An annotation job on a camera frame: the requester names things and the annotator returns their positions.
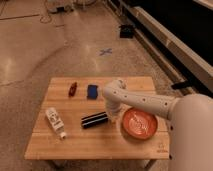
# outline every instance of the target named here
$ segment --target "floor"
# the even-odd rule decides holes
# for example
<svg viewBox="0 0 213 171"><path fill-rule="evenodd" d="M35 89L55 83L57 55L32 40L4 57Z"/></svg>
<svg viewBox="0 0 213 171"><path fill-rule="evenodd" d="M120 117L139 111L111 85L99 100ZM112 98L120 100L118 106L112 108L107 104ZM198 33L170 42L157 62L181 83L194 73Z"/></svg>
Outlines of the floor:
<svg viewBox="0 0 213 171"><path fill-rule="evenodd" d="M119 38L119 22L101 2L52 15L43 0L9 0L0 16L0 170L49 171L24 153L45 91L56 76L152 76L157 93L180 95L136 39ZM112 53L101 54L101 50ZM142 170L145 161L70 161L64 170ZM166 171L158 161L151 171Z"/></svg>

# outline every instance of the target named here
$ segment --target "orange bowl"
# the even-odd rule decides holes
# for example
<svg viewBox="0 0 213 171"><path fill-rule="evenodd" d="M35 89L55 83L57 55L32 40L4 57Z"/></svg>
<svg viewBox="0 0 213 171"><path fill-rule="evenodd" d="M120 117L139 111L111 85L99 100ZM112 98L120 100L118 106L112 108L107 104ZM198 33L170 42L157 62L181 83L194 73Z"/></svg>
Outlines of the orange bowl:
<svg viewBox="0 0 213 171"><path fill-rule="evenodd" d="M130 108L124 113L122 125L131 136L146 140L157 131L158 121L154 115Z"/></svg>

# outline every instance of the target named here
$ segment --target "red object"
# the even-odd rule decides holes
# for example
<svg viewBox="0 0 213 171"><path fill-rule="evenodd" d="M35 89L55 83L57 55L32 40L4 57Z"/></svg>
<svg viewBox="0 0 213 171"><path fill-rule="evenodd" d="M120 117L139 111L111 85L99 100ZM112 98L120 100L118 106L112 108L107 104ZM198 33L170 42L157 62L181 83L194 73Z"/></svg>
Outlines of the red object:
<svg viewBox="0 0 213 171"><path fill-rule="evenodd" d="M130 108L123 116L123 127L128 134L139 139L148 139L157 131L158 121L154 115Z"/></svg>
<svg viewBox="0 0 213 171"><path fill-rule="evenodd" d="M72 83L69 90L69 97L74 96L77 89L77 82Z"/></svg>

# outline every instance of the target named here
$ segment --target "table top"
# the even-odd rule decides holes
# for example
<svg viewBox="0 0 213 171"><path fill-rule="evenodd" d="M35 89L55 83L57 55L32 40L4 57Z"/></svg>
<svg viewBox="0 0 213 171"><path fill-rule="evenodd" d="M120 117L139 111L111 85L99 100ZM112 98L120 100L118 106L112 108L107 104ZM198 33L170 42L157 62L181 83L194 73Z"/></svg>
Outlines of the table top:
<svg viewBox="0 0 213 171"><path fill-rule="evenodd" d="M158 130L149 140L132 138L121 126L122 105L116 123L105 123L89 129L81 128L81 118L105 111L101 89L115 77L52 78L38 114L25 159L168 159L169 134L165 121L158 119ZM151 77L123 77L127 90L155 93ZM74 97L68 92L78 83ZM87 86L98 85L97 100L87 100ZM55 107L65 124L67 139L60 140L48 123L45 110Z"/></svg>

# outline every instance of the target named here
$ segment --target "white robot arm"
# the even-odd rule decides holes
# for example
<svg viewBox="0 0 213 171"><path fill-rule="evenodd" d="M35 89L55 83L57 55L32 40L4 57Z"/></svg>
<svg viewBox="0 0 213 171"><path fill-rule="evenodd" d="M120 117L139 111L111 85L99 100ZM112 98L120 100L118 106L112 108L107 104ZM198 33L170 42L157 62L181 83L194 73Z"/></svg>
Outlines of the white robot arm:
<svg viewBox="0 0 213 171"><path fill-rule="evenodd" d="M124 103L171 121L169 171L213 170L213 100L201 94L183 98L125 90L122 80L103 88L106 111L120 110Z"/></svg>

